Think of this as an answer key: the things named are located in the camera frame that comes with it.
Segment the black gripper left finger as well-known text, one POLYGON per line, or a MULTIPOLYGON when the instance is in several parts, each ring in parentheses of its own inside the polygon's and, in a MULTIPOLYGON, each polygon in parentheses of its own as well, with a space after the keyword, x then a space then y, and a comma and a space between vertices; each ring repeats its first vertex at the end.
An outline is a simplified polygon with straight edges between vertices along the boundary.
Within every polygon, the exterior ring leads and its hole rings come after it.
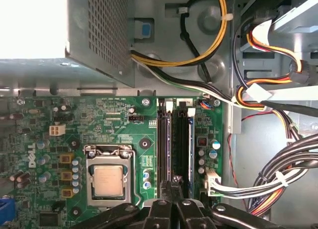
POLYGON ((171 225, 171 182, 160 183, 160 197, 140 209, 123 203, 82 221, 73 229, 169 229, 171 225))

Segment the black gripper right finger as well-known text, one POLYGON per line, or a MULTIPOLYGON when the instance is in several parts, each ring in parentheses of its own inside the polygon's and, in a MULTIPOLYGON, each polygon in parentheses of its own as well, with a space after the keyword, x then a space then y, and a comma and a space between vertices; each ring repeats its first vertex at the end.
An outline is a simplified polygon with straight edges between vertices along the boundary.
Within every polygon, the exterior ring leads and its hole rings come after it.
POLYGON ((182 183, 172 181, 172 195, 183 229, 282 229, 283 226, 254 216, 228 204, 215 204, 206 210, 183 197, 182 183))

